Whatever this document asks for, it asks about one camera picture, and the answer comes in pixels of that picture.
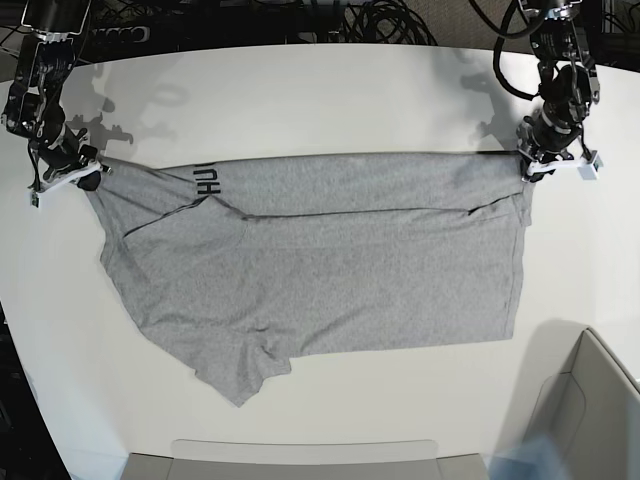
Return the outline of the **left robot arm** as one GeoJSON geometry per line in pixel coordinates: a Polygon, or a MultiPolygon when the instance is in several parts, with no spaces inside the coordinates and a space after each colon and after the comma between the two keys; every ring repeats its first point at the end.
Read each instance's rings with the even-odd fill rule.
{"type": "Polygon", "coordinates": [[[600,100],[596,63],[579,19],[578,1],[512,1],[496,28],[493,71],[511,95],[542,106],[517,128],[522,179],[535,183],[558,169],[576,169],[595,180],[599,154],[584,140],[584,123],[600,100]],[[526,37],[538,60],[538,89],[528,94],[513,87],[501,70],[506,41],[526,37]]]}

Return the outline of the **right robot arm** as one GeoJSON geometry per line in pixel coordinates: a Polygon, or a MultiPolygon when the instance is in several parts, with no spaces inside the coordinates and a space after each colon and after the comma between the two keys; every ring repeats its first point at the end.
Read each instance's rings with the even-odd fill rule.
{"type": "Polygon", "coordinates": [[[28,30],[1,115],[6,131],[27,141],[33,169],[31,205],[72,184],[94,191],[110,172],[88,130],[68,126],[60,98],[90,32],[89,1],[29,1],[20,25],[28,30]]]}

